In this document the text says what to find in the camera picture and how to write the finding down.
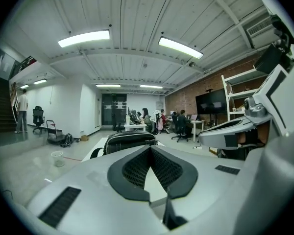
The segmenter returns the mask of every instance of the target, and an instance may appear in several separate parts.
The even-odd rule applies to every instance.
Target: cardboard box
[[[88,140],[89,140],[89,137],[86,136],[86,135],[83,135],[83,136],[81,136],[80,139],[81,139],[82,141],[88,141]]]

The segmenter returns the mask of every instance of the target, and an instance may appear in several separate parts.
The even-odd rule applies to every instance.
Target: person in white shirt
[[[16,131],[14,133],[21,133],[21,125],[22,119],[24,122],[24,131],[27,133],[27,108],[28,108],[28,101],[26,97],[26,89],[23,90],[23,95],[19,98],[19,107],[18,107],[18,124],[16,125]]]

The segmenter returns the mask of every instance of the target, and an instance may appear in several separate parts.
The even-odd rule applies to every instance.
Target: white shirt
[[[26,105],[28,104],[28,102],[27,102],[26,95],[23,94],[22,96],[20,96],[18,98],[18,100],[19,100],[19,104],[20,104],[19,111],[27,111]]]

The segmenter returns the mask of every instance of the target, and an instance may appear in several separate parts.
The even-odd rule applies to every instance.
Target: staircase
[[[15,131],[16,123],[12,113],[9,82],[0,78],[0,132]]]

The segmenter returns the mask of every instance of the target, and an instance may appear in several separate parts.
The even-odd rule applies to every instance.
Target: gray pants
[[[16,125],[16,131],[20,131],[21,126],[22,126],[22,119],[24,122],[24,130],[27,131],[27,112],[26,111],[19,111],[19,116],[18,116],[18,124]]]

